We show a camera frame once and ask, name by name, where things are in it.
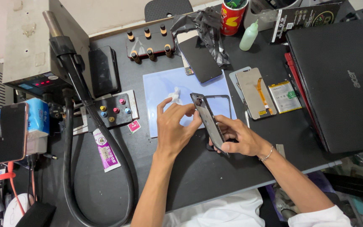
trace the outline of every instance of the acer laptop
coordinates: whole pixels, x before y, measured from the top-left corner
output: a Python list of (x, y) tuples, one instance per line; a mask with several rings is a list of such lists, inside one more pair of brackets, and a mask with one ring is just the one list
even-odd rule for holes
[(292, 30), (286, 38), (300, 99), (325, 149), (363, 150), (363, 19)]

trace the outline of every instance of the hand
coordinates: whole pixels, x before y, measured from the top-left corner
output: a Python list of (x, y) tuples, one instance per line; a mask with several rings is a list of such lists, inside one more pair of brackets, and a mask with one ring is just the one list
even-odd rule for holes
[(249, 129), (241, 120), (232, 120), (223, 115), (217, 115), (215, 119), (225, 140), (236, 139), (239, 141), (238, 143), (224, 142), (221, 146), (221, 150), (224, 152), (241, 153), (260, 158), (264, 158), (270, 153), (271, 144)]
[[(167, 98), (157, 107), (157, 125), (158, 125), (158, 148), (159, 155), (165, 158), (176, 158), (183, 147), (187, 145), (194, 132), (202, 124), (199, 112), (195, 110), (194, 104), (184, 106), (173, 103), (163, 112), (164, 106), (172, 101)], [(180, 124), (181, 118), (186, 115), (193, 116), (193, 121), (189, 126), (184, 127)]]

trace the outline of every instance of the white sleeve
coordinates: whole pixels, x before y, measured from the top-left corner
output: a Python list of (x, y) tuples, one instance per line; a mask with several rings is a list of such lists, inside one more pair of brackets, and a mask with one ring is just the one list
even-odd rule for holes
[(338, 208), (302, 213), (288, 219), (290, 227), (351, 227), (350, 219)]

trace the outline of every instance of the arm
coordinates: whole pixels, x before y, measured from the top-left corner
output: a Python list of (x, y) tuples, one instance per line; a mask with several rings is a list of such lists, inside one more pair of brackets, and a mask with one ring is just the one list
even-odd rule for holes
[[(181, 106), (173, 103), (163, 112), (164, 106), (170, 101), (172, 98), (165, 99), (157, 108), (158, 147), (153, 155), (148, 179), (135, 209), (131, 227), (162, 226), (173, 163), (202, 123), (194, 104)], [(193, 121), (189, 126), (180, 125), (184, 115), (193, 114)]]
[[(221, 146), (223, 151), (259, 158), (265, 158), (270, 153), (271, 144), (239, 119), (232, 120), (222, 115), (215, 116), (215, 119), (220, 122), (219, 127), (225, 140), (239, 141), (238, 143), (225, 142)], [(264, 164), (302, 213), (325, 210), (334, 206), (312, 181), (282, 157), (275, 148)]]

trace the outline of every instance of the black plastic bag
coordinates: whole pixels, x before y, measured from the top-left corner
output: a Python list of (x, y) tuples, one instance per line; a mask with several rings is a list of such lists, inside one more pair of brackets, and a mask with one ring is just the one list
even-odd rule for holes
[(177, 34), (197, 29), (200, 39), (218, 65), (226, 66), (230, 64), (229, 56), (222, 44), (220, 26), (221, 15), (215, 11), (214, 7), (207, 7), (204, 10), (187, 15), (176, 15), (173, 18), (172, 28), (170, 28), (176, 44), (175, 54), (181, 56)]

